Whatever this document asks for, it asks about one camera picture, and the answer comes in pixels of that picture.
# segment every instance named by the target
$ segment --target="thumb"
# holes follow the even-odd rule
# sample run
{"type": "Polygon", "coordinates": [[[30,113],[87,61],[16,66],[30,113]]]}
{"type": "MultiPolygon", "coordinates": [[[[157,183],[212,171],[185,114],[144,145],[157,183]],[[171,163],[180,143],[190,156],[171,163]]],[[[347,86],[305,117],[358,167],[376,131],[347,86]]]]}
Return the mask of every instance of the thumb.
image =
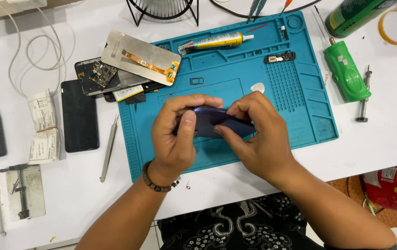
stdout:
{"type": "Polygon", "coordinates": [[[248,149],[246,142],[238,134],[232,131],[232,129],[223,125],[216,125],[214,126],[214,132],[223,136],[225,141],[239,158],[248,149]]]}
{"type": "Polygon", "coordinates": [[[175,142],[175,147],[179,150],[184,151],[193,147],[192,140],[194,139],[196,120],[197,117],[194,111],[187,110],[183,113],[175,142]]]}

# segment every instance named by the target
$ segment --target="white desk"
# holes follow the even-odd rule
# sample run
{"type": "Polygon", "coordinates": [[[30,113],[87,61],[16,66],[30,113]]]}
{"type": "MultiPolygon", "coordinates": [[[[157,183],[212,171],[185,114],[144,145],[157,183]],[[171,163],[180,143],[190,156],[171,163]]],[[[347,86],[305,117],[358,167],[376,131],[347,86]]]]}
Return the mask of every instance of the white desk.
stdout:
{"type": "MultiPolygon", "coordinates": [[[[295,0],[289,9],[308,2],[310,0],[295,0]]],[[[341,0],[325,0],[318,7],[322,15],[326,16],[340,2],[341,0]]],[[[262,14],[281,11],[283,3],[284,1],[268,1],[262,14]]],[[[251,1],[232,0],[223,5],[238,13],[247,13],[251,1]]],[[[329,44],[322,36],[318,25],[320,21],[315,18],[313,8],[305,9],[303,13],[319,65],[328,71],[322,56],[323,49],[329,44]]],[[[76,78],[73,68],[75,62],[101,55],[110,30],[123,31],[146,42],[153,42],[243,20],[214,7],[208,0],[200,1],[199,27],[189,18],[170,24],[142,20],[137,28],[124,0],[84,0],[47,10],[45,14],[58,32],[64,58],[67,60],[62,67],[64,81],[76,78]]],[[[22,31],[23,47],[12,69],[13,79],[17,83],[22,79],[26,94],[41,92],[45,88],[52,90],[55,87],[56,71],[45,72],[33,68],[24,75],[30,67],[24,55],[25,43],[43,32],[53,36],[50,27],[39,13],[15,19],[22,31]]],[[[344,39],[359,71],[365,72],[368,64],[373,71],[373,95],[367,107],[369,122],[355,122],[358,103],[345,104],[338,87],[328,83],[328,95],[340,138],[293,151],[299,162],[324,181],[397,165],[397,46],[384,45],[377,23],[378,19],[375,19],[344,39]]],[[[7,156],[0,158],[0,169],[28,161],[30,139],[35,133],[27,103],[13,90],[7,77],[7,68],[16,47],[17,34],[11,21],[0,21],[0,114],[8,151],[7,156]]],[[[46,49],[47,54],[40,64],[52,65],[54,54],[51,45],[44,40],[38,40],[31,46],[32,60],[38,60],[46,49]]],[[[63,135],[60,94],[54,102],[58,127],[63,135]]],[[[53,242],[80,237],[131,186],[121,126],[118,127],[106,182],[99,181],[110,125],[118,113],[118,107],[114,103],[107,103],[103,98],[97,99],[97,106],[100,148],[66,153],[62,147],[60,161],[41,166],[46,215],[11,222],[9,213],[6,213],[7,235],[0,236],[1,249],[38,247],[49,244],[52,237],[56,237],[53,242]]],[[[8,211],[4,174],[0,175],[0,183],[4,210],[8,211]]],[[[241,163],[188,173],[181,176],[179,187],[168,193],[156,219],[273,192],[276,192],[273,187],[250,174],[241,163]],[[188,181],[190,190],[185,188],[188,181]]]]}

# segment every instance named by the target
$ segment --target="green screwdriver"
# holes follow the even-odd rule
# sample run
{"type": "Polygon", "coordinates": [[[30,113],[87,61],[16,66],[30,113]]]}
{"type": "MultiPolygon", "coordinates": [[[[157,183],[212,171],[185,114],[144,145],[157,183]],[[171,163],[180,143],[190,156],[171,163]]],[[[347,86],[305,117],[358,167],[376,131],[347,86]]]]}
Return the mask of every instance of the green screwdriver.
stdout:
{"type": "MultiPolygon", "coordinates": [[[[322,25],[327,31],[327,27],[324,25],[324,20],[320,16],[316,5],[314,8],[316,8],[317,13],[322,20],[322,25]]],[[[328,31],[327,33],[330,37],[331,46],[324,52],[325,59],[333,72],[333,79],[335,79],[339,84],[346,101],[354,102],[370,97],[372,94],[365,86],[364,80],[362,79],[353,58],[351,58],[345,42],[340,41],[336,43],[328,31]]]]}

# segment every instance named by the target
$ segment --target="white cable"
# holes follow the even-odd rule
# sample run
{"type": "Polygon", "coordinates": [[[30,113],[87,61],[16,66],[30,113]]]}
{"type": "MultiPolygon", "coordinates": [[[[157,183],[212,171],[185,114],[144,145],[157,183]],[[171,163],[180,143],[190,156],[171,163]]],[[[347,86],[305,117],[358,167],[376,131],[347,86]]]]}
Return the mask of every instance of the white cable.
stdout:
{"type": "MultiPolygon", "coordinates": [[[[10,62],[10,65],[9,65],[9,71],[8,71],[10,84],[12,84],[12,87],[16,90],[16,92],[18,92],[18,94],[22,95],[24,98],[27,98],[27,95],[25,95],[23,91],[20,91],[19,89],[16,88],[15,84],[14,84],[13,81],[12,81],[12,76],[11,76],[11,73],[10,73],[11,70],[12,70],[13,62],[15,61],[16,56],[17,56],[18,53],[19,53],[19,49],[21,48],[21,34],[20,34],[20,32],[19,32],[18,25],[16,24],[16,22],[15,22],[15,20],[13,19],[12,15],[11,15],[10,13],[8,13],[8,11],[7,11],[6,9],[4,9],[4,7],[2,7],[1,5],[0,5],[0,8],[3,9],[3,10],[9,15],[9,17],[10,17],[10,19],[12,20],[13,24],[15,25],[16,31],[17,31],[17,33],[18,33],[18,48],[16,49],[16,52],[15,52],[15,54],[13,55],[12,61],[10,62]]],[[[30,39],[30,41],[27,43],[27,46],[25,47],[25,56],[27,57],[27,60],[29,60],[29,63],[31,63],[31,65],[33,65],[34,67],[36,67],[36,68],[38,68],[38,69],[41,69],[41,70],[54,70],[54,69],[58,69],[57,87],[56,87],[55,90],[51,93],[52,96],[54,96],[56,93],[58,93],[58,87],[59,87],[59,82],[60,82],[60,78],[61,78],[61,65],[60,65],[60,60],[61,60],[61,57],[62,57],[61,42],[60,42],[60,40],[59,40],[59,37],[58,37],[58,35],[57,35],[57,32],[55,31],[54,27],[53,27],[52,24],[50,23],[49,19],[46,17],[46,15],[42,12],[42,10],[41,10],[40,8],[37,8],[37,9],[38,9],[38,10],[40,11],[40,13],[44,16],[44,19],[46,19],[46,21],[49,23],[50,27],[52,28],[52,30],[53,30],[53,32],[54,32],[56,38],[57,38],[58,46],[56,45],[55,41],[54,41],[51,37],[49,37],[49,36],[47,36],[47,35],[38,35],[38,36],[36,36],[36,37],[30,39]],[[56,62],[56,64],[53,65],[52,67],[49,67],[49,68],[42,68],[42,67],[36,65],[34,62],[32,62],[32,60],[30,60],[30,57],[29,57],[29,46],[30,46],[30,44],[31,44],[35,39],[37,39],[38,37],[46,37],[47,39],[49,39],[49,40],[51,41],[51,43],[52,43],[52,45],[53,45],[53,47],[54,47],[54,51],[55,51],[55,56],[56,56],[56,58],[57,58],[57,62],[56,62]]]]}

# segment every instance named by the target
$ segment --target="red plastic bag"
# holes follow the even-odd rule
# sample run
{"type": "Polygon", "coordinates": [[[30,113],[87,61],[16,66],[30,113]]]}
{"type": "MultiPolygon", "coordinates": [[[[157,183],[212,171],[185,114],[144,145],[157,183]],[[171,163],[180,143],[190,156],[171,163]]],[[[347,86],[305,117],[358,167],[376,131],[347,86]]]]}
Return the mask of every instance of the red plastic bag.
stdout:
{"type": "Polygon", "coordinates": [[[364,182],[370,201],[397,210],[397,167],[366,173],[364,182]]]}

